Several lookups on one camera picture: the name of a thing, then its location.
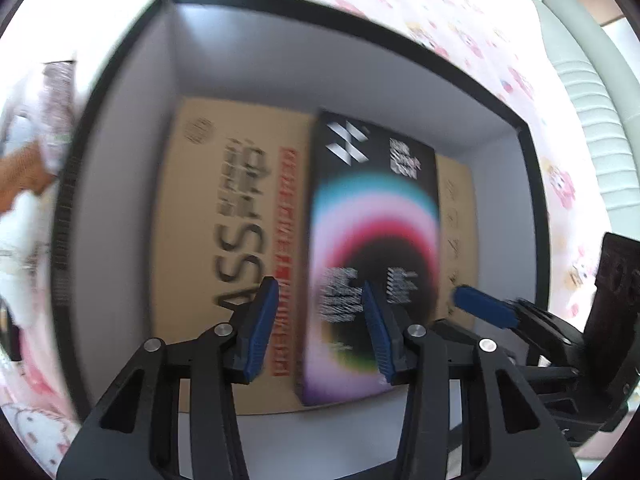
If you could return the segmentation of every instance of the symbol printed on cardboard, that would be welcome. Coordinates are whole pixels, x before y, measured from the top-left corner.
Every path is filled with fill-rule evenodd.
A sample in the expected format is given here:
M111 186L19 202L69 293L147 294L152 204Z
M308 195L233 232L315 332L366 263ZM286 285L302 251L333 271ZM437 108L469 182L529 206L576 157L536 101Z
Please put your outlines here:
M329 151L331 151L335 156L340 158L349 166L351 165L352 158L354 158L357 162L367 162L369 160L364 155L364 153L362 153L351 143L352 138L359 142L364 142L364 140L367 140L367 136L355 126L353 126L353 124L347 121L346 128L338 123L330 123L327 126L344 139L344 148L336 142L327 145Z

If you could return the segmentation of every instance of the open box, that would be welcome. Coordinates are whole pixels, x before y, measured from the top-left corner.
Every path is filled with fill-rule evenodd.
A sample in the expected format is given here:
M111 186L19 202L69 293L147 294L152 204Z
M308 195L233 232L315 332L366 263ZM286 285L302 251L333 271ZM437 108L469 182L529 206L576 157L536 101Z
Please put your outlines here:
M150 333L156 177L183 95L326 108L463 162L476 192L479 288L546 304L548 225L529 129L475 80L404 36L303 0L155 0L98 79L61 177L52 310L79 415ZM481 322L476 331L524 359L515 336ZM386 410L379 420L402 407L394 398L369 401Z

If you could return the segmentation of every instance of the metal screw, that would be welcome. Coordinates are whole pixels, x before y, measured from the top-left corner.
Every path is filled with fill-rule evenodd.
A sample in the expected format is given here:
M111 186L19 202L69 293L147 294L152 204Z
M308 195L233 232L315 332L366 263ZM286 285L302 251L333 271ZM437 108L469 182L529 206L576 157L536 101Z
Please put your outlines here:
M162 346L162 342L158 338L151 338L145 341L145 350L147 352L155 352Z
M493 339L482 339L482 341L480 341L480 348L485 352L495 352L498 345Z
M427 329L422 325L410 325L406 331L411 337L422 337L427 333Z
M215 332L216 335L219 335L220 337L229 335L233 331L234 331L234 328L231 325L229 325L229 323L220 323L219 325L216 325L215 328L213 329L213 332Z

